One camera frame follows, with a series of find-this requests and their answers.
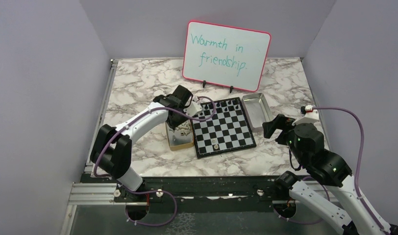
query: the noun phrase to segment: whiteboard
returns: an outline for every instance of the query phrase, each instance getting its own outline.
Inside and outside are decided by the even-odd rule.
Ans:
[[[270,41],[268,32],[190,21],[182,75],[186,79],[255,92]]]

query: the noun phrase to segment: table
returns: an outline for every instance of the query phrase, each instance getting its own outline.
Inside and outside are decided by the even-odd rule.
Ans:
[[[104,124],[122,123],[143,111],[160,94],[171,94],[182,85],[194,95],[213,100],[242,97],[249,92],[193,82],[181,76],[182,58],[120,60],[112,85]],[[299,58],[267,59],[258,93],[263,93],[275,117],[284,114],[301,116],[300,107],[314,104]],[[321,124],[316,127],[323,132]],[[274,137],[265,139],[262,132],[253,133],[256,148],[197,159],[194,147],[171,151],[165,124],[154,127],[133,146],[133,169],[141,176],[241,176],[281,175],[293,169],[286,146],[278,145]],[[307,174],[304,170],[296,174]]]

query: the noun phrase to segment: chessboard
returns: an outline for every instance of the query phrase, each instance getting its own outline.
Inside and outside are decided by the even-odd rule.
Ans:
[[[256,147],[241,100],[236,98],[214,101],[216,113],[207,121],[191,121],[197,158]],[[211,102],[202,103],[203,111],[194,116],[209,117]]]

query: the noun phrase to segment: red whiteboard frame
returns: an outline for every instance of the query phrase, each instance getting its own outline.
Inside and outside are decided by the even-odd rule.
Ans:
[[[191,21],[189,21],[189,23],[187,24],[187,30],[186,30],[185,52],[183,53],[182,76],[183,76],[184,78],[188,79],[188,80],[197,81],[197,82],[203,82],[203,80],[198,80],[198,79],[186,77],[186,76],[183,74],[184,68],[185,68],[185,56],[186,56],[187,39],[189,38],[189,24],[192,23],[192,22],[201,23],[201,24],[211,24],[211,25],[216,25],[216,26],[221,26],[221,27],[235,28],[235,29],[241,29],[241,30],[246,30],[246,31],[253,31],[253,32],[258,32],[258,33],[266,33],[266,34],[268,34],[268,35],[270,36],[270,41],[268,42],[267,52],[265,53],[264,64],[263,64],[263,68],[261,69],[260,80],[258,81],[257,89],[256,89],[255,91],[250,91],[250,90],[246,90],[246,89],[234,87],[234,89],[236,89],[236,90],[242,90],[242,91],[246,91],[246,92],[256,92],[256,91],[260,88],[261,77],[262,77],[263,72],[264,72],[265,62],[267,61],[268,50],[269,50],[269,48],[270,48],[271,38],[272,38],[271,34],[270,34],[269,32],[264,32],[264,31],[260,31],[260,30],[247,29],[247,28],[240,28],[240,27],[228,26],[228,25],[217,24],[217,23],[208,23],[208,22],[202,22],[202,21],[196,21],[196,20],[191,20]],[[208,82],[208,81],[207,81],[206,83],[213,84],[213,85],[218,85],[218,86],[222,86],[222,87],[230,87],[230,86],[228,86],[228,85],[218,84],[218,83],[214,83],[214,82]]]

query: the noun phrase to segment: wall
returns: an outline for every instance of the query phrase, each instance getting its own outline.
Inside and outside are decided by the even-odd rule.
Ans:
[[[303,57],[335,0],[80,0],[111,58],[182,57],[191,19],[268,31],[269,57]]]
[[[360,186],[398,224],[398,0],[337,0],[303,61],[319,106],[359,115],[365,129]],[[355,169],[359,128],[323,111],[331,149]]]
[[[0,1],[0,235],[60,232],[109,67],[77,0]]]

